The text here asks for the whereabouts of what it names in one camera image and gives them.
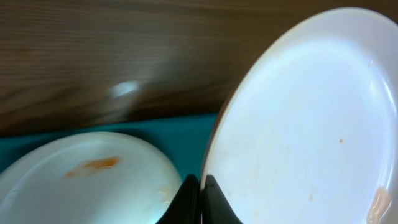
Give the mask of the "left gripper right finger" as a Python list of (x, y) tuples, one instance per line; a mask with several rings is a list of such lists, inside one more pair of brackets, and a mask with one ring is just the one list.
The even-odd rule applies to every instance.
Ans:
[(202, 191), (202, 223), (242, 224), (212, 175), (206, 176), (205, 188)]

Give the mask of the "white plate with red stain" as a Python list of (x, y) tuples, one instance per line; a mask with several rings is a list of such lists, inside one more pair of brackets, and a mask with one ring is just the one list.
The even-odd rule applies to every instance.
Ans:
[(243, 223), (397, 222), (397, 24), (314, 15), (255, 62), (203, 163)]

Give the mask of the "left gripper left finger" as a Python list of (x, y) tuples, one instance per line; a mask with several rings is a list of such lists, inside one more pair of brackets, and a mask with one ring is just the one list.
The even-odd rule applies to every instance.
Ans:
[(195, 175), (186, 176), (157, 224), (200, 224), (200, 184)]

